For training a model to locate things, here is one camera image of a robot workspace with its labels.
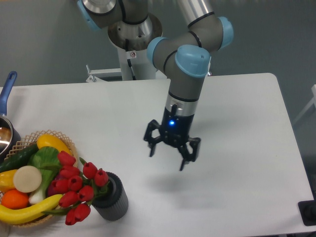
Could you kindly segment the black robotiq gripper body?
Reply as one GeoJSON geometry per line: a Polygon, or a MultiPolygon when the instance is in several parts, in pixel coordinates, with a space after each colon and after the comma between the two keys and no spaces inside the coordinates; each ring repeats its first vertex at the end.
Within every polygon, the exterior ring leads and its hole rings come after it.
{"type": "Polygon", "coordinates": [[[186,145],[194,118],[194,115],[178,115],[177,109],[178,106],[172,106],[171,111],[165,108],[159,129],[163,142],[174,148],[186,145]]]}

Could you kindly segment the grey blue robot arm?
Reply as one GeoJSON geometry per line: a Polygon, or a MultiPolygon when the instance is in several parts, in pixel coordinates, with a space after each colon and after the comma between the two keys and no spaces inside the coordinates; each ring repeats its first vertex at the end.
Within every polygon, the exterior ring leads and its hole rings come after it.
{"type": "Polygon", "coordinates": [[[180,0],[188,32],[167,39],[146,0],[79,0],[77,5],[91,29],[107,28],[123,80],[154,79],[158,71],[171,80],[162,121],[149,122],[144,140],[152,152],[164,142],[178,149],[183,165],[194,162],[200,139],[189,136],[191,124],[210,54],[234,38],[230,21],[216,17],[208,0],[180,0]]]}

